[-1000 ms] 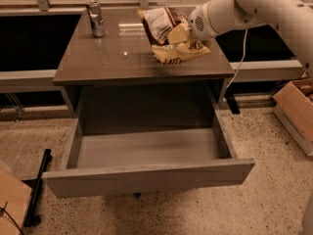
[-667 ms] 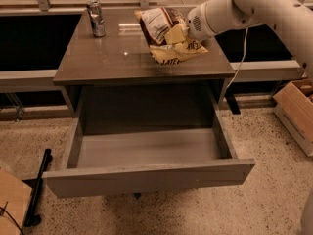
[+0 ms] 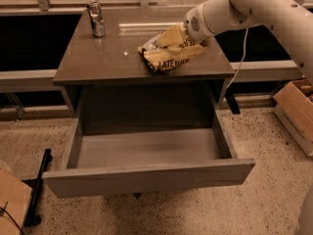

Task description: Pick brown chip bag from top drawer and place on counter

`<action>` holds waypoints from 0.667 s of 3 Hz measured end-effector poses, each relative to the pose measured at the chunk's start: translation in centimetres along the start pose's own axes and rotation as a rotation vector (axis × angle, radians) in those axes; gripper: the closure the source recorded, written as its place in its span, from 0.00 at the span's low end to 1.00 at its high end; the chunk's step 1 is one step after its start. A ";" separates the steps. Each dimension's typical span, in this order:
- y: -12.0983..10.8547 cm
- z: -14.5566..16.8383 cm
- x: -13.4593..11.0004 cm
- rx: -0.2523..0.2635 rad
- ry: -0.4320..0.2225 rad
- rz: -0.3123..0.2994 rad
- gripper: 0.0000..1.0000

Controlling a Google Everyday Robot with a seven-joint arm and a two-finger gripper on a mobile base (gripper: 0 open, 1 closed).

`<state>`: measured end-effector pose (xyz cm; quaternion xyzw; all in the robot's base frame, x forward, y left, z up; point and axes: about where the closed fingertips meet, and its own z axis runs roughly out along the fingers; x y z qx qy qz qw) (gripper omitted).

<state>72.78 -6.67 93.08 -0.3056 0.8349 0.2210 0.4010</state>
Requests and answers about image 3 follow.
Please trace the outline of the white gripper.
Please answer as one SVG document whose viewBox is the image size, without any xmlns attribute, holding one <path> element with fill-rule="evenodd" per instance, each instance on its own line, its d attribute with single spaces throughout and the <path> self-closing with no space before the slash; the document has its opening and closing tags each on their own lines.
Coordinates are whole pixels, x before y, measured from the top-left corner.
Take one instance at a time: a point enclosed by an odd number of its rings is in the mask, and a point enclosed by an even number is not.
<svg viewBox="0 0 313 235">
<path fill-rule="evenodd" d="M 160 48 L 178 46 L 187 38 L 187 34 L 190 39 L 196 42 L 202 42 L 212 37 L 213 32 L 206 25 L 203 12 L 204 4 L 199 4 L 190 10 L 184 18 L 184 25 L 174 24 L 159 35 L 157 39 L 158 46 Z"/>
</svg>

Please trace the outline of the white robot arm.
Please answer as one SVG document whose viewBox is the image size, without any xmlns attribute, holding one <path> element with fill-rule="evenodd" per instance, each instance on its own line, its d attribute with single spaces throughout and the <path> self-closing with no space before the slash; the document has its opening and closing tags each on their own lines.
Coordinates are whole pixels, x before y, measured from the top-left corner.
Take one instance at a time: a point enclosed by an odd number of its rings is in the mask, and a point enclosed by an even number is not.
<svg viewBox="0 0 313 235">
<path fill-rule="evenodd" d="M 313 82 L 313 14 L 295 0 L 208 0 L 187 12 L 183 32 L 201 42 L 255 24 L 266 26 Z"/>
</svg>

